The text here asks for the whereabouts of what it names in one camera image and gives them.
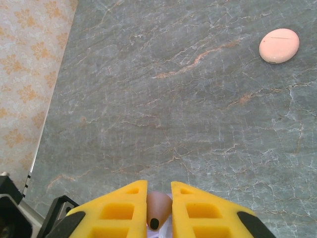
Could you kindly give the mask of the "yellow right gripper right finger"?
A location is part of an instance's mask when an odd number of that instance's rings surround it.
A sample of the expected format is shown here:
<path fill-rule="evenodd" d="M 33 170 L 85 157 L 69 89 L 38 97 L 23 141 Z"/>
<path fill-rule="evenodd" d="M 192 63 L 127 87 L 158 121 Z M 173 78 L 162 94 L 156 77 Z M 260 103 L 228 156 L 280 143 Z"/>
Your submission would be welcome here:
<path fill-rule="evenodd" d="M 246 207 L 178 181 L 171 190 L 174 238 L 275 237 Z"/>

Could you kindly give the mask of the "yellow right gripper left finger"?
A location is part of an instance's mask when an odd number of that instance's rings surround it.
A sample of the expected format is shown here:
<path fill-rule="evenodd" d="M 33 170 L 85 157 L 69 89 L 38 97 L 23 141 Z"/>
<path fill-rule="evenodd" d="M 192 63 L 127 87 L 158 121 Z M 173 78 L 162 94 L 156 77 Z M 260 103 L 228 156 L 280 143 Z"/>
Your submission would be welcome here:
<path fill-rule="evenodd" d="M 138 180 L 70 210 L 84 218 L 72 238 L 145 238 L 147 236 L 147 185 Z"/>

